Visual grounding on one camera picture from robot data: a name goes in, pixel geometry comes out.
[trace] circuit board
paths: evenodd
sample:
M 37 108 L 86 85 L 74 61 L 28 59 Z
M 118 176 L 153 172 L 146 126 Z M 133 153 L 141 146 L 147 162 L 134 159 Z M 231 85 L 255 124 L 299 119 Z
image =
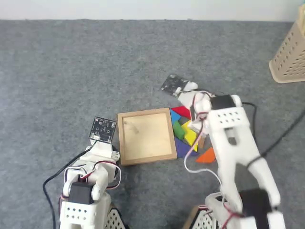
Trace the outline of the circuit board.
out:
M 181 90 L 183 90 L 188 82 L 189 82 L 188 80 L 178 75 L 170 74 L 162 84 L 161 90 L 168 93 L 171 96 L 174 96 L 175 98 L 178 98 L 179 94 L 176 93 L 178 87 L 180 87 Z
M 116 121 L 95 117 L 89 139 L 111 144 L 116 127 Z

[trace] white wall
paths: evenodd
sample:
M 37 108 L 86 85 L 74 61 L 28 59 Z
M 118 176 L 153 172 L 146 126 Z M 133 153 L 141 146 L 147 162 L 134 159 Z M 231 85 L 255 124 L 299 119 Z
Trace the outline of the white wall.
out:
M 0 0 L 0 19 L 294 21 L 303 0 Z

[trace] wooden frame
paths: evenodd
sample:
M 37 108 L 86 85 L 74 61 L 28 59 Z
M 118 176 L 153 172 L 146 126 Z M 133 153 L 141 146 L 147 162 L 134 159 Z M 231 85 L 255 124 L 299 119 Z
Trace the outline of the wooden frame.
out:
M 169 108 L 120 113 L 118 126 L 122 165 L 177 158 Z

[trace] triangle piece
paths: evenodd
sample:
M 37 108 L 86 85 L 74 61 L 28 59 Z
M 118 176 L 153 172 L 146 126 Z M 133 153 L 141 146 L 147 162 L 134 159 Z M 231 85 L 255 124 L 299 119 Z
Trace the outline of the triangle piece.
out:
M 208 148 L 208 150 L 202 154 L 199 158 L 197 158 L 197 163 L 210 164 L 213 163 L 216 159 L 215 153 L 212 147 Z
M 190 123 L 190 121 L 184 123 L 181 127 L 185 131 L 184 139 L 187 141 L 187 143 L 191 146 L 196 140 L 197 134 L 195 131 L 191 130 L 187 125 Z M 198 144 L 195 145 L 194 150 L 197 152 L 198 150 Z
M 177 137 L 175 137 L 176 151 L 178 158 L 185 157 L 186 153 L 190 150 L 190 146 L 180 141 Z M 198 156 L 194 150 L 191 152 L 190 156 Z
M 171 120 L 172 120 L 172 125 L 173 125 L 176 121 L 179 121 L 179 119 L 181 118 L 181 115 L 177 114 L 172 109 L 170 109 L 170 112 L 171 112 Z
M 185 135 L 185 131 L 183 130 L 183 128 L 180 126 L 179 122 L 176 121 L 173 124 L 173 133 L 175 135 L 175 137 L 179 138 L 180 140 L 184 139 L 184 135 Z
M 185 106 L 173 107 L 172 110 L 183 117 L 191 119 L 190 111 Z

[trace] cable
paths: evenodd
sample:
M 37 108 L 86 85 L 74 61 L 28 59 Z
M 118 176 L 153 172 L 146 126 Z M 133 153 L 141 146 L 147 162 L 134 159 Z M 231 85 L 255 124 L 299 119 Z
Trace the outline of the cable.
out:
M 255 132 L 255 120 L 256 120 L 257 105 L 255 105 L 253 103 L 250 103 L 250 102 L 242 102 L 242 104 L 250 105 L 250 106 L 252 106 L 254 108 L 251 126 L 252 126 L 252 135 L 253 135 L 255 143 L 257 144 L 256 132 Z
M 67 168 L 65 169 L 65 171 L 63 172 L 63 174 L 64 174 L 64 176 L 63 176 L 63 178 L 64 178 L 64 179 L 63 179 L 63 182 L 64 182 L 64 183 L 67 182 L 67 172 L 68 172 L 69 169 L 74 169 L 74 170 L 80 170 L 80 169 L 82 169 L 83 172 L 84 172 L 83 175 L 87 174 L 87 171 L 86 171 L 82 166 L 85 166 L 85 164 L 84 164 L 84 165 L 79 165 L 79 166 L 70 166 L 70 167 L 67 167 Z
M 209 173 L 212 173 L 216 178 L 217 180 L 219 181 L 219 184 L 222 185 L 221 183 L 221 180 L 220 178 L 217 176 L 216 173 L 214 173 L 212 170 L 208 169 L 208 168 L 201 168 L 201 169 L 198 169 L 198 170 L 191 170 L 187 167 L 186 165 L 186 160 L 187 158 L 189 157 L 189 155 L 191 154 L 191 152 L 194 150 L 195 148 L 195 145 L 199 142 L 201 136 L 203 134 L 203 121 L 201 122 L 201 128 L 200 128 L 200 131 L 199 131 L 199 134 L 198 136 L 196 137 L 195 141 L 194 141 L 194 144 L 192 145 L 192 147 L 190 148 L 190 150 L 186 153 L 185 157 L 184 157 L 184 167 L 185 169 L 189 172 L 189 173 L 201 173 L 201 172 L 209 172 Z
M 111 162 L 111 161 L 98 161 L 98 162 L 96 162 L 96 163 L 94 164 L 94 166 L 93 166 L 92 171 L 89 172 L 89 173 L 87 173 L 86 175 L 82 176 L 81 179 L 86 179 L 86 178 L 88 178 L 88 177 L 96 170 L 96 166 L 97 166 L 98 164 L 110 164 L 110 165 L 115 166 L 115 167 L 119 170 L 120 179 L 119 179 L 118 184 L 116 184 L 115 186 L 108 186 L 106 189 L 115 189 L 115 188 L 117 188 L 117 187 L 120 185 L 120 183 L 121 183 L 121 177 L 122 177 L 121 174 L 122 174 L 122 172 L 121 172 L 121 168 L 120 168 L 116 163 Z
M 286 137 L 292 130 L 293 128 L 300 123 L 300 121 L 302 120 L 302 118 L 305 115 L 305 108 L 304 110 L 301 112 L 301 114 L 295 119 L 295 121 L 290 125 L 290 127 L 284 132 L 282 133 L 282 135 L 271 145 L 269 146 L 264 152 L 262 152 L 260 154 L 260 156 L 257 156 L 256 158 L 254 158 L 253 160 L 251 160 L 246 168 L 249 169 L 249 167 L 257 160 L 259 160 L 262 157 L 266 157 L 276 146 L 277 144 L 279 144 L 281 142 L 281 140 Z
M 230 222 L 230 220 L 233 218 L 233 217 L 239 217 L 238 215 L 236 215 L 235 213 L 231 213 L 229 215 L 229 217 L 227 218 L 227 220 L 224 222 L 224 225 L 221 229 L 225 229 L 228 225 L 228 223 Z
M 93 145 L 91 145 L 90 148 L 88 148 L 87 150 L 81 152 L 80 154 L 78 154 L 77 156 L 75 156 L 73 159 L 71 159 L 67 164 L 65 164 L 60 170 L 58 170 L 57 173 L 55 173 L 54 175 L 50 176 L 48 179 L 46 179 L 44 181 L 44 183 L 42 184 L 42 189 L 43 189 L 43 193 L 46 196 L 46 199 L 49 203 L 49 206 L 51 208 L 51 213 L 52 213 L 52 221 L 53 221 L 53 229 L 56 229 L 56 219 L 55 219 L 55 211 L 54 211 L 54 207 L 53 204 L 51 202 L 51 199 L 49 197 L 49 194 L 47 192 L 46 189 L 46 185 L 49 181 L 53 180 L 55 177 L 57 177 L 66 167 L 68 167 L 70 164 L 72 164 L 74 161 L 76 161 L 79 157 L 83 156 L 84 154 L 86 154 L 87 152 L 89 152 L 93 146 L 95 145 L 96 141 L 93 143 Z
M 233 217 L 242 217 L 243 215 L 238 213 L 238 212 L 233 212 L 231 209 L 229 209 L 225 204 L 224 204 L 224 197 L 223 197 L 223 205 L 224 205 L 224 208 L 230 213 L 230 216 L 227 218 L 227 220 L 224 222 L 224 225 L 222 227 L 222 229 L 225 229 L 228 225 L 228 223 L 230 222 L 230 220 L 233 218 Z

